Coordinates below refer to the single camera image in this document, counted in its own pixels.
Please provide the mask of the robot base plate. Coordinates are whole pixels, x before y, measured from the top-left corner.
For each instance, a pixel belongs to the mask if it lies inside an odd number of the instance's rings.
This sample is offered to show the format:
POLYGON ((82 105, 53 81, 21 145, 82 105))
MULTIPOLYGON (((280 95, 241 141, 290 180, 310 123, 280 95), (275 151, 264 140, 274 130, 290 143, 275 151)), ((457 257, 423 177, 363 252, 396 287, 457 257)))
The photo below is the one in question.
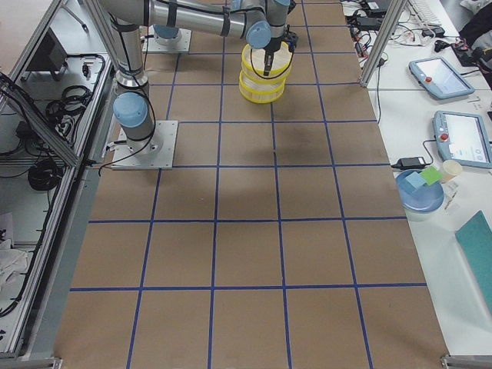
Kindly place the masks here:
POLYGON ((115 170, 172 169, 177 135, 178 121, 157 120, 153 138, 142 149, 147 141, 129 141, 124 129, 120 128, 118 140, 124 143, 115 146, 110 168, 115 170))
POLYGON ((176 38, 154 37, 150 28, 149 37, 142 44, 142 51, 149 54, 187 54, 191 44, 191 31, 181 29, 176 38))

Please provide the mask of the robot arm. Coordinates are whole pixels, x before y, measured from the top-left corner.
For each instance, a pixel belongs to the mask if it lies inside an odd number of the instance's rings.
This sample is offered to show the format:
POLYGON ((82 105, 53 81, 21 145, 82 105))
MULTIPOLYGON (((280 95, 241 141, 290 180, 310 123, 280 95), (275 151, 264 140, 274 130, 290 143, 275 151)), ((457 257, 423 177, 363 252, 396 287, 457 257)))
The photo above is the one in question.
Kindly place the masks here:
POLYGON ((132 152, 143 155, 152 150, 155 122, 147 99, 135 92, 120 94, 113 103, 113 113, 122 127, 132 152))
POLYGON ((274 53, 288 34, 287 18, 294 1, 234 1, 218 8, 198 1, 101 1, 109 15, 130 25, 162 25, 243 38, 252 50, 264 50, 264 70, 269 78, 274 53))

